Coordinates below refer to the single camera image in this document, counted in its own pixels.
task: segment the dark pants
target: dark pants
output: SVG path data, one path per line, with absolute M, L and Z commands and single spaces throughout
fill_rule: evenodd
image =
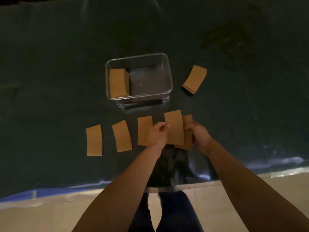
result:
M 183 191 L 159 193 L 159 198 L 161 200 L 162 217 L 157 232 L 203 231 L 197 215 Z M 147 193 L 143 195 L 128 231 L 155 232 L 148 209 Z

